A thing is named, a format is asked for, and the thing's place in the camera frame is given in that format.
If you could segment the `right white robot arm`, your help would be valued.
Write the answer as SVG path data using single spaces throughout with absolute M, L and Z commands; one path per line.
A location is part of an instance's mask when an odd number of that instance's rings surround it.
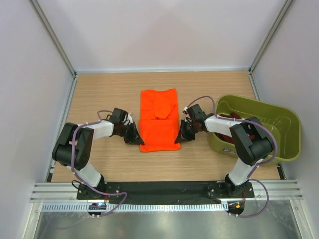
M 232 138 L 238 159 L 225 176 L 226 192 L 235 196 L 241 194 L 256 168 L 278 146 L 273 135 L 262 126 L 256 117 L 247 119 L 228 118 L 217 113 L 206 114 L 200 105 L 188 107 L 186 118 L 181 121 L 175 143 L 195 140 L 199 132 L 218 133 Z

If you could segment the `orange t shirt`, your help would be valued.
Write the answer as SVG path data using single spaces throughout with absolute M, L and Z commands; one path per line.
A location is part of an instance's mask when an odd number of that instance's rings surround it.
M 144 142 L 140 152 L 180 150 L 175 142 L 180 129 L 177 90 L 142 90 L 138 126 Z

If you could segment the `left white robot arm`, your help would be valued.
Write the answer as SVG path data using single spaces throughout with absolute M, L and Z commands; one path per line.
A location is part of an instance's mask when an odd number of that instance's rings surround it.
M 130 113 L 123 109 L 97 111 L 98 121 L 66 123 L 52 152 L 54 161 L 70 169 L 91 191 L 107 195 L 104 177 L 90 163 L 93 142 L 119 136 L 127 145 L 144 145 Z

